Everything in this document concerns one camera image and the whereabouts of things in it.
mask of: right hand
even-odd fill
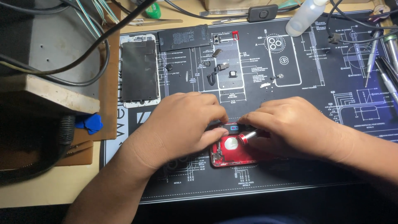
[[[301,97],[271,100],[254,112],[243,115],[238,123],[270,132],[270,138],[249,141],[255,148],[286,157],[338,161],[347,155],[349,128],[325,117]]]

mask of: forearm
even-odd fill
[[[70,206],[64,223],[131,223],[152,170],[125,142]]]
[[[398,144],[348,127],[346,134],[332,160],[398,186]]]

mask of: button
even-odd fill
[[[268,16],[268,11],[262,11],[260,12],[260,18],[265,18]]]

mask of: logo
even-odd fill
[[[140,123],[140,124],[144,123],[149,118],[150,113],[151,112],[137,113],[137,124],[138,123]]]
[[[282,65],[287,65],[289,63],[289,59],[286,56],[282,56],[281,58],[279,58],[279,62]]]

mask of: left hand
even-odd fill
[[[156,171],[165,163],[203,150],[228,135],[228,130],[206,131],[211,121],[228,122],[224,107],[213,94],[176,93],[155,108],[147,121],[123,144],[131,144],[135,157]]]

